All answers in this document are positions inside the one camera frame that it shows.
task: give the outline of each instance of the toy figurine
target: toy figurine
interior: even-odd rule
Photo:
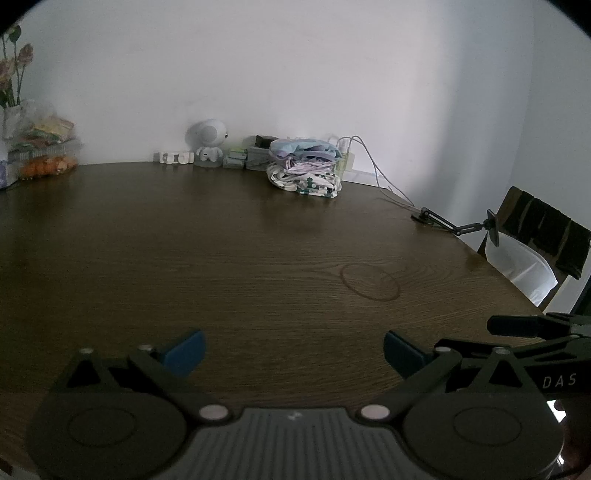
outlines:
[[[203,147],[195,152],[195,165],[199,167],[219,167],[223,152],[219,146],[228,137],[228,129],[220,120],[210,118],[199,125],[197,137]]]

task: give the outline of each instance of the wooden table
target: wooden table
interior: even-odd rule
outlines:
[[[400,381],[387,330],[494,341],[490,315],[538,313],[364,185],[324,199],[260,172],[110,164],[23,183],[0,207],[0,456],[26,468],[27,423],[82,346],[124,356],[197,326],[208,353],[190,381],[218,399],[353,409]]]

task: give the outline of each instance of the wall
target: wall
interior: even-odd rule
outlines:
[[[591,228],[591,39],[545,0],[535,0],[530,99],[509,185]],[[569,312],[591,275],[569,277],[548,306]]]
[[[468,223],[505,194],[531,3],[50,0],[22,22],[36,52],[24,95],[76,122],[88,163],[187,148],[187,128],[208,117],[227,123],[226,145],[358,134],[418,205]]]

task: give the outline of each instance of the dark cloth on chair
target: dark cloth on chair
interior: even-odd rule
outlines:
[[[534,245],[555,257],[569,222],[570,218],[548,205],[540,230],[534,238]]]
[[[589,230],[578,223],[570,222],[569,237],[556,261],[556,267],[577,280],[580,279],[589,254],[590,241],[591,232]]]
[[[517,233],[519,232],[519,224],[521,223],[521,215],[523,215],[525,208],[533,198],[533,195],[530,195],[527,192],[521,192],[521,195],[515,204],[515,208],[513,208],[509,218],[503,224],[503,228],[509,235],[517,236]]]
[[[517,233],[517,240],[526,245],[530,243],[530,240],[537,236],[540,222],[547,210],[548,204],[542,202],[540,199],[533,199],[525,213],[523,222],[521,222],[521,227]]]

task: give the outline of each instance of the pink flower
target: pink flower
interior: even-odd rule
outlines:
[[[15,69],[14,59],[0,60],[0,83],[8,83],[12,75],[14,75]]]
[[[33,61],[33,45],[27,43],[18,53],[17,64],[26,67]]]

